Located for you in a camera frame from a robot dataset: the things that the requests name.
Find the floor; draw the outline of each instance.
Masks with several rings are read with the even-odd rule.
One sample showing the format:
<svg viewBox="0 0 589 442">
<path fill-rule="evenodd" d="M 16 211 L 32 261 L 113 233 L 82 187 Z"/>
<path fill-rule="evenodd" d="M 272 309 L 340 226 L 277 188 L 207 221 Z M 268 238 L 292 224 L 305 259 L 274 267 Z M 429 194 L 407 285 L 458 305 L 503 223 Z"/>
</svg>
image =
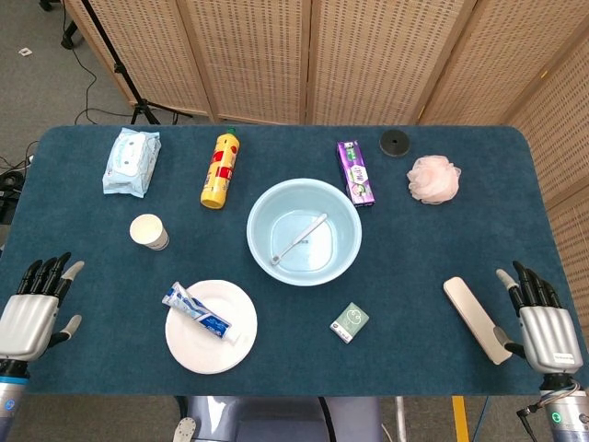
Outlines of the floor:
<svg viewBox="0 0 589 442">
<path fill-rule="evenodd" d="M 86 107 L 86 88 L 92 77 L 77 64 L 74 55 L 60 46 L 63 10 L 56 5 L 44 12 L 35 1 L 4 0 L 0 16 L 0 155 L 11 163 L 25 157 L 27 145 L 56 125 L 73 124 Z M 89 91 L 89 106 L 129 113 L 119 90 L 79 34 L 76 53 L 98 80 Z M 32 55 L 22 57 L 23 47 Z M 171 115 L 156 111 L 162 122 Z M 91 111 L 99 123 L 124 123 L 128 118 Z M 81 123 L 88 123 L 84 116 Z M 204 118 L 180 119 L 179 123 L 203 123 Z M 9 229 L 0 227 L 0 244 Z M 515 411 L 534 398 L 492 398 L 479 432 L 479 441 L 529 441 Z M 392 398 L 382 400 L 383 422 L 396 440 L 395 408 Z M 469 433 L 474 427 L 484 398 L 466 398 Z M 406 398 L 409 441 L 456 440 L 450 398 Z M 169 441 L 178 421 L 178 408 L 169 397 L 27 396 L 17 416 L 10 442 L 77 442 L 124 440 Z M 539 442 L 551 440 L 543 415 L 530 420 Z"/>
</svg>

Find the purple toothpaste box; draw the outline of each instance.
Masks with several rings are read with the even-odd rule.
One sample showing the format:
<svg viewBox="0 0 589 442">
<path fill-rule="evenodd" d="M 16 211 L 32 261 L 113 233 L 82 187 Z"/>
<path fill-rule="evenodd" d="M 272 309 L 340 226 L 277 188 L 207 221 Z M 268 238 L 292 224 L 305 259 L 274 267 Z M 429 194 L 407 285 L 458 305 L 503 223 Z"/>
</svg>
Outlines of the purple toothpaste box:
<svg viewBox="0 0 589 442">
<path fill-rule="evenodd" d="M 346 191 L 353 205 L 360 207 L 375 203 L 366 166 L 358 141 L 339 141 L 337 149 L 341 173 L 346 181 Z"/>
</svg>

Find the small green box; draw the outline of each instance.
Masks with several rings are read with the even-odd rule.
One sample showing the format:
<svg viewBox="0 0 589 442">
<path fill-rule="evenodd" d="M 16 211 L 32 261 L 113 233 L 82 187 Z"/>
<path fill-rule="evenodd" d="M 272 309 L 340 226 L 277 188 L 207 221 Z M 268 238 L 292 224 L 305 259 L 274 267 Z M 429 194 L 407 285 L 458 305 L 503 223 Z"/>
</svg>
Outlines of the small green box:
<svg viewBox="0 0 589 442">
<path fill-rule="evenodd" d="M 353 302 L 329 326 L 345 343 L 350 343 L 370 318 Z"/>
</svg>

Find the blue tablecloth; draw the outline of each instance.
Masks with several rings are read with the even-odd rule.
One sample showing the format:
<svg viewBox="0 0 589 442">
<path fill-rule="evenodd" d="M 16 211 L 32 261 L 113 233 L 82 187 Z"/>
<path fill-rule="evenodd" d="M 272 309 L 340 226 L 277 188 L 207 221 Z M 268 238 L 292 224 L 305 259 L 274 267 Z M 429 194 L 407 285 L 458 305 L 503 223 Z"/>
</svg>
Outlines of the blue tablecloth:
<svg viewBox="0 0 589 442">
<path fill-rule="evenodd" d="M 80 313 L 74 337 L 30 366 L 33 392 L 232 395 L 448 395 L 535 393 L 541 376 L 512 357 L 495 366 L 448 302 L 443 282 L 462 276 L 497 324 L 519 339 L 494 270 L 517 259 L 571 295 L 524 137 L 509 127 L 405 127 L 410 152 L 385 156 L 385 127 L 237 127 L 241 150 L 227 204 L 199 196 L 223 126 L 144 127 L 161 133 L 149 192 L 103 195 L 101 177 L 118 126 L 59 127 L 42 138 L 0 260 L 4 304 L 28 265 L 66 250 L 86 261 L 58 324 Z M 357 139 L 376 204 L 358 209 L 363 244 L 352 267 L 316 287 L 270 278 L 250 256 L 248 212 L 273 184 L 315 178 L 343 189 L 335 145 Z M 420 204 L 407 189 L 417 157 L 446 155 L 462 169 L 456 198 Z M 129 225 L 159 215 L 163 251 L 134 244 Z M 170 355 L 160 304 L 174 281 L 226 279 L 258 312 L 246 359 L 196 375 Z M 329 324 L 349 302 L 370 315 L 346 345 Z M 579 331 L 576 315 L 575 326 Z M 580 380 L 587 379 L 585 371 Z"/>
</svg>

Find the woven panel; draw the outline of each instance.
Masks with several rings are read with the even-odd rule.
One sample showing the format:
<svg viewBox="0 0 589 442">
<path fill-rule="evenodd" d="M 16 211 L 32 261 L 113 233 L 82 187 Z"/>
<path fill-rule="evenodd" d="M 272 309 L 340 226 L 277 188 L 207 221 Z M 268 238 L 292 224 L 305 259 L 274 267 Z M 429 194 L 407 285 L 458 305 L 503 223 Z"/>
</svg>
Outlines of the woven panel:
<svg viewBox="0 0 589 442">
<path fill-rule="evenodd" d="M 67 0 L 66 4 L 112 69 L 110 53 L 81 1 Z M 179 110 L 206 112 L 202 81 L 174 0 L 91 0 L 91 5 L 145 99 Z M 129 90 L 121 76 L 117 80 Z"/>
<path fill-rule="evenodd" d="M 549 213 L 549 218 L 583 336 L 589 343 L 589 200 L 557 215 Z"/>
<path fill-rule="evenodd" d="M 311 75 L 317 124 L 408 123 L 462 1 L 321 0 Z"/>
<path fill-rule="evenodd" d="M 527 138 L 544 201 L 589 177 L 589 40 L 512 118 Z"/>
<path fill-rule="evenodd" d="M 494 124 L 587 15 L 587 0 L 484 0 L 424 123 Z"/>
<path fill-rule="evenodd" d="M 299 123 L 304 7 L 279 0 L 180 0 L 219 116 Z"/>
</svg>

